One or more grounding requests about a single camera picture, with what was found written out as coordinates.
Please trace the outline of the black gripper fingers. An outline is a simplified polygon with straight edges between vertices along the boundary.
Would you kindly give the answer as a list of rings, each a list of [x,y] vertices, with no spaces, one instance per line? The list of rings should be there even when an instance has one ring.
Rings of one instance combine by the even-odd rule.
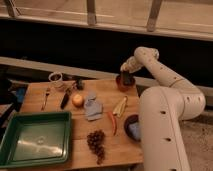
[[[128,71],[123,71],[121,77],[124,85],[131,85],[133,83],[133,76]]]

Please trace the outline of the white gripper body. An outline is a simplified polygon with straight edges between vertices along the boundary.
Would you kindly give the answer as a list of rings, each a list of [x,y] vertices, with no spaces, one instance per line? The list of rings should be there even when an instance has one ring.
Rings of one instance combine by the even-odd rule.
[[[139,71],[143,65],[134,57],[128,58],[120,67],[120,71],[128,71],[129,73],[134,73]]]

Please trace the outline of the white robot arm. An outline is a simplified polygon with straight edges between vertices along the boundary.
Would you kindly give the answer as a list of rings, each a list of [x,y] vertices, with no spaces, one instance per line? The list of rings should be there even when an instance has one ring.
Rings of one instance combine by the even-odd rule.
[[[159,83],[145,89],[139,101],[144,171],[191,171],[179,121],[199,116],[206,99],[197,86],[158,58],[157,49],[137,47],[120,67],[130,73],[145,67]]]

